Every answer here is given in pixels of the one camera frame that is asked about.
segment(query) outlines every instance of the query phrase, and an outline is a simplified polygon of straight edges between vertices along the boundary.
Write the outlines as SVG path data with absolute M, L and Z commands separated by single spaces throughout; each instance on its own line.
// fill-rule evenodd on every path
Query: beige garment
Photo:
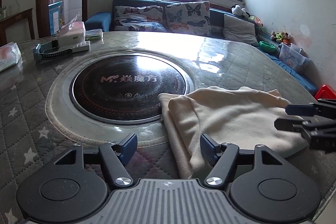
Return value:
M 207 133 L 216 142 L 230 142 L 241 149 L 264 144 L 288 157 L 307 146 L 299 133 L 276 130 L 277 118 L 289 117 L 289 103 L 277 90 L 264 92 L 241 87 L 226 90 L 200 88 L 188 95 L 159 95 L 171 148 L 182 178 L 208 172 L 200 136 Z

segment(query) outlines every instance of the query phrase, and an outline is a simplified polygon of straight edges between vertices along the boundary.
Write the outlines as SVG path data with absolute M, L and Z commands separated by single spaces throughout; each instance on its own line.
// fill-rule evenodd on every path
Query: metal screw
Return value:
M 222 184 L 223 180 L 218 177 L 211 177 L 211 178 L 208 178 L 205 182 L 209 185 L 216 186 L 216 185 Z
M 115 180 L 115 183 L 118 184 L 118 185 L 121 185 L 121 186 L 126 186 L 126 185 L 129 185 L 131 184 L 132 180 L 129 179 L 129 178 L 117 178 Z

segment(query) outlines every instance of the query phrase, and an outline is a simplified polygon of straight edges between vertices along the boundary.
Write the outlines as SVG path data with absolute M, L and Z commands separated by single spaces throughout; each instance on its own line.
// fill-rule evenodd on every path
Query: black glass surface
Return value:
M 78 74 L 72 87 L 74 98 L 86 111 L 119 121 L 160 115 L 158 95 L 184 94 L 186 89 L 174 67 L 141 55 L 98 60 Z

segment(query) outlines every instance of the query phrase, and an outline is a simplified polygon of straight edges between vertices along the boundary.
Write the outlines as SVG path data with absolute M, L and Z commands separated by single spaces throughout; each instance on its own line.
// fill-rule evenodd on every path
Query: towel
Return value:
M 159 100 L 181 178 L 201 178 L 210 170 L 201 154 L 202 133 L 217 143 L 230 142 L 241 149 L 264 144 L 282 157 L 308 145 L 299 133 L 275 129 L 277 118 L 292 117 L 284 109 L 289 102 L 277 90 L 211 86 L 187 95 L 162 93 Z

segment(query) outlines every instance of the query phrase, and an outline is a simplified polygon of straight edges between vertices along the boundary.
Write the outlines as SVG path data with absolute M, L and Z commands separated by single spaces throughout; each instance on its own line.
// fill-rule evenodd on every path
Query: red plastic stool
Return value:
M 336 91 L 329 85 L 323 85 L 316 93 L 315 99 L 336 99 Z

